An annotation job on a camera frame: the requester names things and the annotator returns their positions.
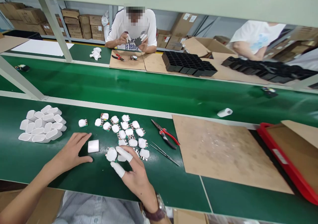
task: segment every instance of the wristwatch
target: wristwatch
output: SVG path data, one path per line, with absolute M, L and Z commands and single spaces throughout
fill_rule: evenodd
M 165 205 L 163 203 L 163 200 L 162 200 L 160 194 L 156 192 L 156 196 L 157 196 L 158 206 L 159 206 L 158 211 L 156 211 L 155 213 L 150 213 L 145 209 L 144 205 L 142 205 L 142 210 L 143 210 L 144 215 L 149 220 L 158 222 L 161 219 L 165 218 L 165 216 L 167 215 L 167 211 L 166 211 Z

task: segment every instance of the red plastic bin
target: red plastic bin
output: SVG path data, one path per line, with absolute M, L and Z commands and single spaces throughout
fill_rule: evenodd
M 268 123 L 261 123 L 260 128 L 257 129 L 258 134 L 263 139 L 267 147 L 274 154 L 276 159 L 279 161 L 283 169 L 286 171 L 288 176 L 291 178 L 297 189 L 300 193 L 306 198 L 309 202 L 318 205 L 318 195 L 315 191 L 310 187 L 310 185 L 303 178 L 301 173 L 296 169 L 296 167 L 292 164 L 292 162 L 288 159 L 288 157 L 284 154 L 284 152 L 279 148 L 274 139 L 267 132 L 266 128 L 273 126 Z

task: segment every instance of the white t-shirt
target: white t-shirt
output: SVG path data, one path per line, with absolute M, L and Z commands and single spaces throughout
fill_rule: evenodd
M 156 17 L 155 13 L 151 9 L 146 9 L 145 13 L 138 20 L 138 23 L 133 25 L 126 14 L 126 10 L 122 9 L 118 11 L 112 24 L 112 28 L 109 31 L 109 35 L 106 42 L 114 41 L 120 38 L 123 32 L 127 31 L 132 41 L 130 43 L 117 46 L 118 49 L 124 50 L 138 50 L 134 41 L 142 34 L 148 36 L 148 46 L 157 46 L 156 40 Z
M 234 42 L 244 41 L 250 44 L 252 53 L 255 54 L 277 39 L 285 26 L 285 24 L 269 26 L 267 22 L 249 20 L 236 30 L 227 47 L 233 49 Z

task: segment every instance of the worker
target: worker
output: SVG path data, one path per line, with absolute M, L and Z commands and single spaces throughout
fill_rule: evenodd
M 116 14 L 105 47 L 154 53 L 157 50 L 156 32 L 156 17 L 151 9 L 125 7 Z M 141 36 L 146 38 L 137 47 L 134 41 Z
M 234 33 L 227 47 L 242 59 L 262 61 L 267 46 L 277 39 L 285 24 L 249 20 Z
M 90 156 L 78 156 L 80 149 L 90 136 L 91 133 L 74 133 L 60 152 L 44 165 L 33 181 L 0 213 L 0 223 L 25 224 L 50 182 L 77 165 L 93 162 Z M 151 224 L 171 224 L 165 214 L 160 195 L 156 194 L 148 181 L 143 162 L 132 147 L 119 146 L 119 148 L 117 151 L 121 155 L 130 157 L 133 171 L 126 172 L 118 166 L 119 164 L 114 166 L 114 162 L 111 166 L 118 174 L 121 174 L 124 184 L 141 200 L 143 210 Z M 144 218 L 137 202 L 66 191 L 54 224 L 143 222 Z

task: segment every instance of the pliers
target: pliers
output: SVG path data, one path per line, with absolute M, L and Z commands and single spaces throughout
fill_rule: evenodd
M 167 145 L 169 145 L 171 148 L 173 149 L 177 149 L 166 137 L 166 135 L 169 135 L 173 140 L 174 142 L 177 144 L 177 145 L 180 145 L 180 143 L 177 141 L 177 139 L 170 133 L 167 132 L 167 130 L 165 128 L 162 128 L 160 125 L 158 125 L 156 122 L 154 122 L 153 120 L 151 120 L 154 125 L 157 127 L 157 129 L 159 130 L 159 134 L 162 136 L 163 140 L 167 143 Z
M 112 57 L 115 59 L 122 60 L 123 62 L 125 61 L 125 59 L 123 59 L 118 53 L 116 53 L 116 56 L 112 55 Z

